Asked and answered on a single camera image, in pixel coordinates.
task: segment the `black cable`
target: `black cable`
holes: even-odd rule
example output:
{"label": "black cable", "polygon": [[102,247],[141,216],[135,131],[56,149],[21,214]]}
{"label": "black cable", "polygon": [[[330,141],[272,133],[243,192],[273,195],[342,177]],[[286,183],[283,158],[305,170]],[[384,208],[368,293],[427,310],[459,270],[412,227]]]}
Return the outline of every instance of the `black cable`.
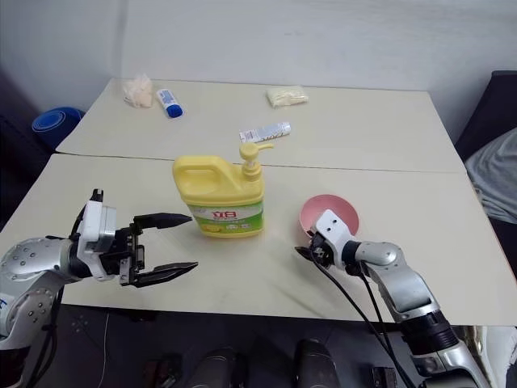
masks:
{"label": "black cable", "polygon": [[400,374],[402,380],[404,380],[404,383],[407,385],[408,388],[416,388],[415,384],[408,378],[406,381],[404,376],[407,376],[406,371],[401,367],[401,365],[398,363],[397,358],[395,355],[390,352],[388,346],[385,344],[385,342],[380,337],[379,332],[376,330],[376,328],[372,325],[368,317],[364,314],[364,312],[360,309],[359,306],[357,306],[357,303],[354,302],[352,297],[348,294],[348,292],[341,286],[341,284],[332,276],[330,275],[314,258],[313,254],[313,247],[309,248],[310,252],[310,258],[313,261],[314,265],[316,266],[319,271],[325,275],[336,287],[338,287],[339,291],[345,296],[345,298],[350,302],[352,307],[354,307],[355,311],[361,316],[361,318],[366,322],[370,330],[372,331],[373,335],[377,338],[377,341],[379,341],[380,346],[385,350],[385,352],[388,354],[389,358],[391,358],[391,361],[395,365],[395,369],[398,371],[398,374]]}
{"label": "black cable", "polygon": [[[57,314],[59,313],[59,308],[61,306],[62,298],[63,298],[63,287],[61,287],[61,289],[57,293],[56,300],[52,304],[52,309],[50,310],[50,324],[48,326],[44,327],[44,329],[47,330],[47,335],[45,336],[43,346],[41,347],[40,354],[36,361],[36,365],[34,366],[34,369],[32,370],[31,376],[29,377],[29,380],[27,383],[27,388],[33,388],[34,386],[36,386],[38,381],[47,372],[48,368],[52,364],[54,356],[56,355],[56,351],[57,351],[56,321],[57,321]],[[44,359],[45,355],[47,354],[48,344],[50,344],[50,341],[52,341],[52,347],[50,350],[50,354],[48,355],[48,358],[45,361],[44,367],[41,368],[41,365],[43,364],[43,359]]]}
{"label": "black cable", "polygon": [[[366,276],[363,273],[361,273],[359,275],[359,277],[364,282],[364,285],[366,286],[366,290],[368,291],[368,295],[370,296],[370,299],[372,300],[373,308],[375,309],[375,314],[377,315],[377,319],[379,319],[380,329],[381,329],[383,337],[385,338],[386,346],[387,346],[388,350],[391,352],[391,354],[393,355],[393,357],[395,357],[395,351],[393,350],[393,347],[391,346],[391,341],[389,340],[389,337],[388,337],[388,331],[386,330],[385,321],[382,319],[382,315],[380,315],[379,306],[377,305],[377,301],[375,300],[375,297],[373,296],[372,288],[370,287],[370,284],[368,283],[368,280],[366,279]],[[403,369],[402,371],[399,370],[398,372],[401,375],[402,380],[407,385],[407,382],[410,382],[411,379],[407,375],[406,371]]]}

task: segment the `floor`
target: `floor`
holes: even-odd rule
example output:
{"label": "floor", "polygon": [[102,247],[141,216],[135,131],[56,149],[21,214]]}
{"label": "floor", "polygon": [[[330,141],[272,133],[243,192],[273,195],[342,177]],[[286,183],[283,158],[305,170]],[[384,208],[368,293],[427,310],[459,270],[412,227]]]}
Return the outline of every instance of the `floor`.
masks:
{"label": "floor", "polygon": [[[39,388],[95,388],[103,369],[103,334],[107,312],[63,305],[58,319],[56,358]],[[142,388],[147,360],[164,353],[183,355],[183,386],[206,352],[231,346],[250,360],[250,388],[291,386],[290,368],[298,340],[314,338],[326,344],[337,366],[342,387],[373,386],[369,365],[392,366],[375,337],[362,323],[261,316],[158,313],[154,321],[133,322],[112,311],[107,327],[107,369],[103,387]],[[391,333],[401,364],[417,384],[407,347]],[[31,371],[43,336],[32,347],[26,371]],[[398,386],[404,387],[400,378]]]}

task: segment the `white wall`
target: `white wall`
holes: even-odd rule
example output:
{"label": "white wall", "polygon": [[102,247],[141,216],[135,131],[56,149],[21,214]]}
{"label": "white wall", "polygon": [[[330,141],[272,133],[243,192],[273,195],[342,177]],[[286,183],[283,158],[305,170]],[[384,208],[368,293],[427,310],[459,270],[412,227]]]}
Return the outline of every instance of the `white wall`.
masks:
{"label": "white wall", "polygon": [[452,139],[517,70],[514,0],[1,0],[0,65],[38,108],[111,76],[429,90]]}

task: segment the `pink bowl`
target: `pink bowl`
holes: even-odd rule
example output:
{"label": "pink bowl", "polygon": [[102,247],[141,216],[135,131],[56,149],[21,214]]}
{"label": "pink bowl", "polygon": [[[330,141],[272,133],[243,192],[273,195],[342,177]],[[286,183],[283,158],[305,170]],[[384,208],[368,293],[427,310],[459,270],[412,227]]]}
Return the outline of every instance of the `pink bowl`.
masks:
{"label": "pink bowl", "polygon": [[355,235],[359,229],[359,216],[349,202],[339,196],[322,194],[309,198],[300,212],[300,225],[306,234],[309,234],[310,227],[325,212],[330,209],[348,225],[350,232]]}

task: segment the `toothpaste tube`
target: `toothpaste tube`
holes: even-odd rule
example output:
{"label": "toothpaste tube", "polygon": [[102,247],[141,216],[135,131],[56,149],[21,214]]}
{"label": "toothpaste tube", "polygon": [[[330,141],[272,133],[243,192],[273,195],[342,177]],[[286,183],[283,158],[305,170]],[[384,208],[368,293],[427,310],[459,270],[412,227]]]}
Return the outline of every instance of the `toothpaste tube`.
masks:
{"label": "toothpaste tube", "polygon": [[174,98],[169,89],[160,89],[156,92],[156,95],[169,117],[174,119],[183,114],[183,109],[179,106],[178,101]]}
{"label": "toothpaste tube", "polygon": [[291,125],[289,123],[278,123],[266,125],[259,129],[240,132],[239,136],[243,143],[258,143],[260,141],[271,140],[276,137],[285,136],[291,133]]}

